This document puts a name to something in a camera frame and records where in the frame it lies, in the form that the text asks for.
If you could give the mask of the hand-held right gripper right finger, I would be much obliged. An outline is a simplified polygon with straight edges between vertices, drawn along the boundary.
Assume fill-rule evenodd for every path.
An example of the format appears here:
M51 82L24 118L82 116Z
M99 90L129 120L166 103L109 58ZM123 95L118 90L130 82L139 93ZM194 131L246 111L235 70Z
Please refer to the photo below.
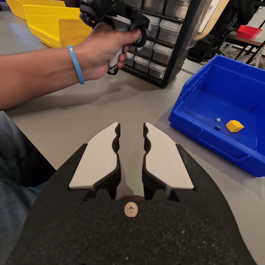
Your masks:
M142 182L148 190L192 190L194 185L175 142L146 122Z

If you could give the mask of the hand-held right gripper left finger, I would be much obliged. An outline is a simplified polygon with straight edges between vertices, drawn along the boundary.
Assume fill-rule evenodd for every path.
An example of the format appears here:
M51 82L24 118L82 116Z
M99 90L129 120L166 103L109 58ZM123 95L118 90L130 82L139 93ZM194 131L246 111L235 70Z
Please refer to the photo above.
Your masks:
M112 144L118 136L115 130L119 125L114 122L88 142L69 183L71 190L95 190L99 181L116 169L118 165L117 151L114 151Z

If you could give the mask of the set of clear cabinet drawers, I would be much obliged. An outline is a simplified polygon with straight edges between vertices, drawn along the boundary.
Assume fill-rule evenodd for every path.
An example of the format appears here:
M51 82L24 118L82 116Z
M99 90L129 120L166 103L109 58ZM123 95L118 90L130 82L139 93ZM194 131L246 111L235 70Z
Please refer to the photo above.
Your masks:
M127 52L125 65L153 78L163 80L190 1L123 0L136 8L151 23L151 31L140 51L133 46Z

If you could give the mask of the yellow plastic block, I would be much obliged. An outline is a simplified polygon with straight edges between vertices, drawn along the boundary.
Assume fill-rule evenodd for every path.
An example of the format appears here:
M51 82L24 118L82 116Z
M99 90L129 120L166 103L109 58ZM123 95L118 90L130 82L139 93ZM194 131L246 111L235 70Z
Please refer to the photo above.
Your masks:
M231 120L226 124L226 128L231 132L231 133L236 133L239 132L241 129L244 128L244 126L236 120Z

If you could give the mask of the blue plastic bin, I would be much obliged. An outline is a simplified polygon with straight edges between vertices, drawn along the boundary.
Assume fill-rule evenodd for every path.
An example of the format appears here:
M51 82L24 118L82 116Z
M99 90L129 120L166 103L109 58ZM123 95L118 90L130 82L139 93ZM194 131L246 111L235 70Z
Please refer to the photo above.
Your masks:
M253 176L264 177L264 106L265 71L217 55L184 84L168 120ZM231 133L226 128L231 120L244 128ZM222 129L214 130L216 125Z

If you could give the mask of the black drawer cabinet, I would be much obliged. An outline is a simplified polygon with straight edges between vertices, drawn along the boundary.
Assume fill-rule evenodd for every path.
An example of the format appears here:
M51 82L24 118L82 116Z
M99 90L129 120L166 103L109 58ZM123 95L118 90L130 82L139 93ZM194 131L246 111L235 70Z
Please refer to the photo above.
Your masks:
M127 65L125 65L122 70L164 89L180 72L189 51L189 49L186 50L188 41L190 40L194 30L198 30L199 23L207 3L207 0L191 0L187 14L182 23L180 36L176 40L173 54L171 55L164 78L162 80L159 80L158 78L152 77L147 73L143 73L140 70Z

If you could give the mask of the person's left forearm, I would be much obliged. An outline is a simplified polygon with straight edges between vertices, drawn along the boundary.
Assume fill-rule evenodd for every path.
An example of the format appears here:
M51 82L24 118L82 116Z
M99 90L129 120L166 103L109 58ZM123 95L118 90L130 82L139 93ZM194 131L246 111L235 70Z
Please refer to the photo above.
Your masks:
M79 82L68 48L1 55L0 72L1 111Z

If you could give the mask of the person's left hand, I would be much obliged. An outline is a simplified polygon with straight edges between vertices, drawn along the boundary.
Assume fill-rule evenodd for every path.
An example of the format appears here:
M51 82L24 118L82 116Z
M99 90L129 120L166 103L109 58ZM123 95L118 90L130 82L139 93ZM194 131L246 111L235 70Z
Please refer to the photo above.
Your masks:
M117 68L123 68L127 51L141 35L140 29L119 32L105 22L99 23L83 42L74 46L84 81L102 78L108 71L108 62L120 49Z

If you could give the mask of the blue wristband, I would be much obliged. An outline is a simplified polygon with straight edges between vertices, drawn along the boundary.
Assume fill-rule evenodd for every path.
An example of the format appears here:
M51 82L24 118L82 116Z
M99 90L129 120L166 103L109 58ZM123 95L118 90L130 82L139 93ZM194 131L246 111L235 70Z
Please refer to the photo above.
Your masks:
M76 73L79 79L79 83L84 84L84 77L83 77L82 70L81 70L77 55L75 53L75 50L72 45L68 45L67 48L70 53L71 59L73 61L73 64L74 64L74 67L75 67L75 70L76 70Z

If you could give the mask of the clear tape strip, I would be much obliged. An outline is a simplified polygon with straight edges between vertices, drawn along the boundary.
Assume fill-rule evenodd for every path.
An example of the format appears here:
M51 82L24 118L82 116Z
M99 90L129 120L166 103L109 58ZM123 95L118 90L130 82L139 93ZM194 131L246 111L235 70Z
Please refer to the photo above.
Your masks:
M188 44L187 44L186 50L188 50L188 49L194 47L195 44L197 43L197 40L195 39L196 36L197 36L197 33L198 33L198 30L195 29L194 32L192 33L191 37L190 37L190 40L188 41Z

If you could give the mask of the black office chair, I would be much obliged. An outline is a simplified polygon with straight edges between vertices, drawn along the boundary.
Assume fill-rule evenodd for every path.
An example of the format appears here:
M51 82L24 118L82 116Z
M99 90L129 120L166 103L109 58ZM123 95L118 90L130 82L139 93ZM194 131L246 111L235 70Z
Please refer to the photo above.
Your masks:
M226 37L234 30L237 12L237 1L230 0L210 33L190 49L187 59L201 63L214 57Z

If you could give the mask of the crumpled printed paper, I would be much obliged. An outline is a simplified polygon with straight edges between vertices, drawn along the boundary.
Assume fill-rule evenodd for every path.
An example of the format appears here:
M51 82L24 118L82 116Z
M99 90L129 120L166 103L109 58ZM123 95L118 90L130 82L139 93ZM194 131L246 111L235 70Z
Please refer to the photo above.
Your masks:
M244 64L247 64L247 61L252 57L253 54L249 54L249 55L246 55L246 56L240 56L236 59L236 61L239 61L239 62L242 62ZM248 63L249 65L253 66L253 67L258 67L259 65L259 61L260 61L260 58L261 58L261 55L262 55L262 52L258 52L256 54L256 56L254 56L253 60Z

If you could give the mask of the dark work table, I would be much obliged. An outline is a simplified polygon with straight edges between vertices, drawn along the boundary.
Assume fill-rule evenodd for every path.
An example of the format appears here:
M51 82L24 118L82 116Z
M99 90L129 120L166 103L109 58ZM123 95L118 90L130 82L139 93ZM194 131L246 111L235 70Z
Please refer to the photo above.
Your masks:
M240 47L247 47L247 46L253 46L254 48L263 47L261 42L255 41L254 39L247 39L236 35L228 35L225 39L225 42L237 45Z

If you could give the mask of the red plastic bin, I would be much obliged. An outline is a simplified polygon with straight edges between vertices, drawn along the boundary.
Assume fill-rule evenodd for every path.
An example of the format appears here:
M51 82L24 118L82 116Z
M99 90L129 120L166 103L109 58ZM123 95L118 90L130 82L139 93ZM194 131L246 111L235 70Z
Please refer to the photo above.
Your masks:
M237 30L236 36L246 39L255 39L262 31L262 28L241 25Z

